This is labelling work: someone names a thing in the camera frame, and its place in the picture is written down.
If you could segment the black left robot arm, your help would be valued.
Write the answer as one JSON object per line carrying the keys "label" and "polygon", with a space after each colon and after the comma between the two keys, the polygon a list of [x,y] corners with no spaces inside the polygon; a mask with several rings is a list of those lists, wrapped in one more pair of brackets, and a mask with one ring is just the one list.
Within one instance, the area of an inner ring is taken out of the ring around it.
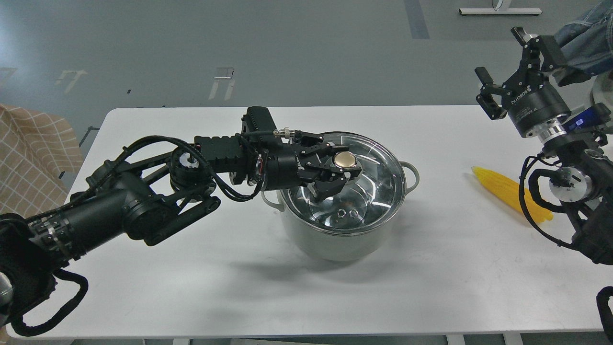
{"label": "black left robot arm", "polygon": [[215,211],[216,189],[247,202],[305,186],[320,202],[362,173],[347,146],[278,129],[265,107],[249,107],[241,120],[240,133],[192,143],[146,136],[106,160],[66,205],[28,218],[2,214],[1,325],[26,337],[52,330],[89,288],[85,277],[66,271],[70,261],[123,233],[159,244]]}

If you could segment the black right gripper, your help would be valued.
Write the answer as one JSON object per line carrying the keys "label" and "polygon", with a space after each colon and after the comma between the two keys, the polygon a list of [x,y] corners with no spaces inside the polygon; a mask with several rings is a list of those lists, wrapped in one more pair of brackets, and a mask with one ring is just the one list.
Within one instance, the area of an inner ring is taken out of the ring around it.
{"label": "black right gripper", "polygon": [[[552,35],[528,34],[520,26],[512,27],[511,33],[522,46],[518,69],[503,85],[497,85],[486,68],[475,68],[481,83],[476,100],[491,120],[507,116],[521,137],[527,138],[535,126],[570,115],[549,78],[567,68],[568,62]],[[501,96],[501,105],[494,95]]]}

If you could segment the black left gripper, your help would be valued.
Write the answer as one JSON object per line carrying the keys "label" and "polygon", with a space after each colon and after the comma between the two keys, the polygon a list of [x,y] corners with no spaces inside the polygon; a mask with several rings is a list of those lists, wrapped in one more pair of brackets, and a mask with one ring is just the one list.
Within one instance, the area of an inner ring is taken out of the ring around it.
{"label": "black left gripper", "polygon": [[[293,144],[263,144],[264,177],[262,190],[273,191],[306,186],[314,202],[339,194],[344,186],[359,178],[362,167],[340,168],[322,163],[335,154],[349,151],[348,146],[330,143],[324,134],[296,130]],[[299,164],[306,163],[299,175]]]}

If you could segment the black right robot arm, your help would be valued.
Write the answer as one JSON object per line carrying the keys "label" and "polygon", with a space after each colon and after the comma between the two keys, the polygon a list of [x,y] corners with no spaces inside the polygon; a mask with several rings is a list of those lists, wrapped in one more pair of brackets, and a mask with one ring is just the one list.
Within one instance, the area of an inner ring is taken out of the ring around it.
{"label": "black right robot arm", "polygon": [[527,186],[537,205],[566,214],[573,225],[570,243],[547,233],[545,238],[584,254],[594,264],[611,265],[613,168],[602,151],[611,112],[598,103],[572,116],[549,77],[562,87],[587,81],[589,74],[568,65],[553,36],[528,34],[518,26],[511,32],[522,46],[518,69],[497,85],[486,68],[475,68],[482,84],[476,99],[490,119],[509,116],[521,137],[537,137],[543,144],[542,151],[527,157],[522,166],[521,211],[539,230],[525,202]]}

